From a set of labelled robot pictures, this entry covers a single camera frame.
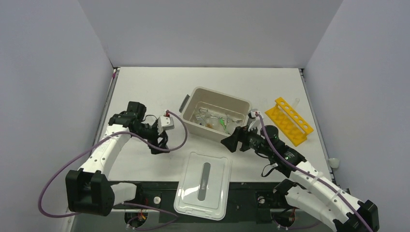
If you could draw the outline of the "yellow test tube rack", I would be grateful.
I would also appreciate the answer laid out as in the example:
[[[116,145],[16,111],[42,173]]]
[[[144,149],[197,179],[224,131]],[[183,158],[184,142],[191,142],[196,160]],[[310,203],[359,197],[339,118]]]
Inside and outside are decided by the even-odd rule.
[[[275,103],[265,114],[294,146],[299,146],[314,129],[282,97]]]

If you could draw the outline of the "small clear beaker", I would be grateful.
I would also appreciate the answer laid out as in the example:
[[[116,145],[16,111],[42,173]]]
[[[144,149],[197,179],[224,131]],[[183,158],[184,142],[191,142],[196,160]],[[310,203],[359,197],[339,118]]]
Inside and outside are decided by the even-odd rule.
[[[195,116],[195,120],[199,125],[206,126],[209,121],[209,112],[208,111],[198,111]]]

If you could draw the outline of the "beige plastic tub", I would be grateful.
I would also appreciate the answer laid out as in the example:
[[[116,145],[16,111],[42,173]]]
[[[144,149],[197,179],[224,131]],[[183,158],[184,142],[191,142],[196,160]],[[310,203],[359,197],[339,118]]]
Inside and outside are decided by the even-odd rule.
[[[245,126],[248,120],[248,112],[252,109],[249,101],[214,91],[205,87],[196,87],[190,95],[183,100],[179,112],[181,118],[186,123],[189,133],[220,142],[222,139],[230,136],[236,127]],[[226,125],[224,131],[220,122],[216,130],[206,126],[199,125],[195,116],[198,111],[208,111],[209,117],[222,118]],[[242,124],[226,124],[226,115],[242,119]]]

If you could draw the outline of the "white plastic tub lid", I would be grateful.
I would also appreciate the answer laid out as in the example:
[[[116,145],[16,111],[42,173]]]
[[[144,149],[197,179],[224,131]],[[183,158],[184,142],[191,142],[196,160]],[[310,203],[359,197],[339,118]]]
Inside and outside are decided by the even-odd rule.
[[[232,161],[190,152],[174,200],[183,215],[221,221],[226,215]]]

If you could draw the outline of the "large clear test tube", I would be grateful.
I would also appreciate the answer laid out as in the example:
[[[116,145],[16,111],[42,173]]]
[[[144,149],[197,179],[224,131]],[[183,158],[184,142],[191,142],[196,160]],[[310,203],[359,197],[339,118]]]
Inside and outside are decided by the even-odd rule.
[[[292,103],[292,108],[293,108],[293,109],[296,109],[297,106],[299,105],[299,103],[300,103],[300,99],[299,99],[299,98],[295,98],[295,100],[294,100],[293,103]]]

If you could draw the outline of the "metal crucible tongs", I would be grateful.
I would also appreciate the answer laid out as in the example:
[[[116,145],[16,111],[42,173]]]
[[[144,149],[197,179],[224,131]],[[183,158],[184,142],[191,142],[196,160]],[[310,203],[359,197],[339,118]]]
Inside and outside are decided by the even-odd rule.
[[[235,123],[235,124],[242,124],[243,120],[242,119],[237,119],[232,117],[231,115],[226,115],[226,124],[229,123]]]

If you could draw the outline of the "rainbow plastic spoon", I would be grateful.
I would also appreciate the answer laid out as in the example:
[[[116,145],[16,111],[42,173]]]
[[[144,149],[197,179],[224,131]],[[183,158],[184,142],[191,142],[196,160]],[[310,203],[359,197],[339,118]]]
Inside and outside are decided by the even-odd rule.
[[[224,131],[226,131],[226,125],[224,123],[224,120],[222,118],[220,118],[219,122],[220,122],[221,126],[223,127]]]

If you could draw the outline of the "grey round ball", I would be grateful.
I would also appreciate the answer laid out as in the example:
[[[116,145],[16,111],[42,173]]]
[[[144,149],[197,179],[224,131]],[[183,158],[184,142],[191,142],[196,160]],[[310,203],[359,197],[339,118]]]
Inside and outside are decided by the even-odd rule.
[[[337,158],[329,158],[329,159],[328,159],[328,163],[329,163],[329,166],[330,166],[332,169],[338,169],[339,166],[340,166],[340,159],[337,159]]]

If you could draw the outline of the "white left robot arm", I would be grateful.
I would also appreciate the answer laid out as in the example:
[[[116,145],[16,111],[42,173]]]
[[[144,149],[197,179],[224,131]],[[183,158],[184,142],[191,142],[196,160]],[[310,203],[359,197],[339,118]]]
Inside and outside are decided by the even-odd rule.
[[[68,171],[65,182],[68,207],[72,212],[107,216],[115,205],[126,202],[133,208],[144,202],[144,194],[133,183],[113,183],[108,175],[123,146],[134,133],[146,142],[152,154],[168,151],[166,130],[174,122],[168,113],[153,123],[145,123],[146,106],[129,102],[127,110],[113,115],[101,139],[90,157],[77,171]]]

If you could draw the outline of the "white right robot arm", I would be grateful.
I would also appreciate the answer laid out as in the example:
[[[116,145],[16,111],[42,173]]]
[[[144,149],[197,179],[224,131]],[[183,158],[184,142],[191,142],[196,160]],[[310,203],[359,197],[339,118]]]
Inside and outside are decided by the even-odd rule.
[[[302,154],[280,140],[275,126],[264,126],[261,130],[236,127],[221,144],[230,152],[254,150],[286,177],[273,188],[276,205],[301,209],[334,232],[380,229],[378,208],[372,201],[351,196],[323,176]]]

